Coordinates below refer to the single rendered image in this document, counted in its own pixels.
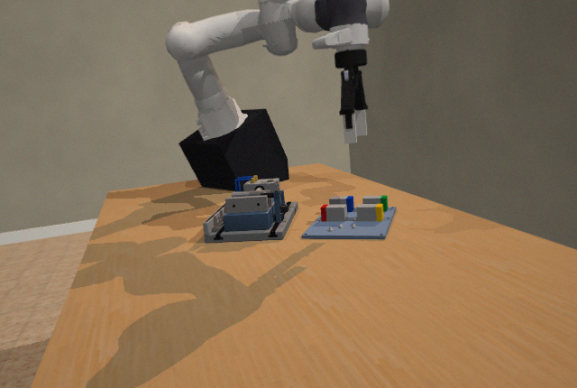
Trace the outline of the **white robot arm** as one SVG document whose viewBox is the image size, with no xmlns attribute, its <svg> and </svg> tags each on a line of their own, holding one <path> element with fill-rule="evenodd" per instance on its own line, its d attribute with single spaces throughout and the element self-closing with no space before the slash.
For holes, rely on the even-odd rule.
<svg viewBox="0 0 577 388">
<path fill-rule="evenodd" d="M 204 141 L 229 134 L 247 117 L 234 98 L 228 96 L 209 54 L 265 40 L 267 45 L 262 46 L 270 53 L 286 56 L 298 47 L 296 26 L 314 33 L 330 29 L 330 33 L 312 41 L 315 50 L 359 50 L 369 44 L 368 28 L 379 28 L 389 13 L 389 0 L 258 3 L 260 10 L 222 14 L 185 25 L 175 23 L 167 34 L 167 51 L 177 60 L 195 98 L 199 118 L 196 122 L 202 125 L 198 131 Z"/>
</svg>

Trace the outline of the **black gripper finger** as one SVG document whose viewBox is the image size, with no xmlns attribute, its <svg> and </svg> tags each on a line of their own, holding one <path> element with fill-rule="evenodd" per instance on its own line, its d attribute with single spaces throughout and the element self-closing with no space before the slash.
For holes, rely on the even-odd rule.
<svg viewBox="0 0 577 388">
<path fill-rule="evenodd" d="M 343 115 L 344 142 L 357 143 L 354 103 L 360 74 L 356 74 L 354 86 L 352 70 L 341 71 L 341 78 L 341 111 L 339 111 L 339 114 Z"/>
<path fill-rule="evenodd" d="M 357 136 L 367 135 L 366 112 L 363 109 L 368 109 L 368 106 L 366 106 L 365 102 L 361 70 L 359 70 L 359 74 L 360 74 L 359 87 L 358 90 L 355 92 L 355 103 L 354 103 Z"/>
</svg>

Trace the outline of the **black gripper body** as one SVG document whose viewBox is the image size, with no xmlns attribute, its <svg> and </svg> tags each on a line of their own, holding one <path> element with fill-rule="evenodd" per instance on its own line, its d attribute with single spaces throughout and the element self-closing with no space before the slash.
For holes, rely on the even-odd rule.
<svg viewBox="0 0 577 388">
<path fill-rule="evenodd" d="M 358 67 L 367 64 L 366 50 L 347 50 L 339 51 L 334 55 L 335 66 L 339 69 L 344 67 L 344 70 L 353 71 L 353 86 L 355 85 L 355 76 L 359 74 Z"/>
</svg>

